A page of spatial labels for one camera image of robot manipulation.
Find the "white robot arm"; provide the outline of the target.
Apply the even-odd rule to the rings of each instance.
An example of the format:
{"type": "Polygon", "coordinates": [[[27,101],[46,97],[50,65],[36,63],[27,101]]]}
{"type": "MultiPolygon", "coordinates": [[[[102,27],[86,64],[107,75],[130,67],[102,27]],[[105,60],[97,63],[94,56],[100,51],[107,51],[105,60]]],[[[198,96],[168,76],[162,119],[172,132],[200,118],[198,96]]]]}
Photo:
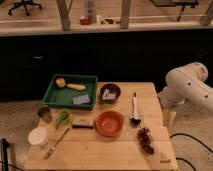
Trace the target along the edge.
{"type": "Polygon", "coordinates": [[[200,62],[170,70],[166,87],[159,94],[161,106],[171,109],[190,100],[213,114],[213,88],[205,84],[207,78],[208,69],[200,62]]]}

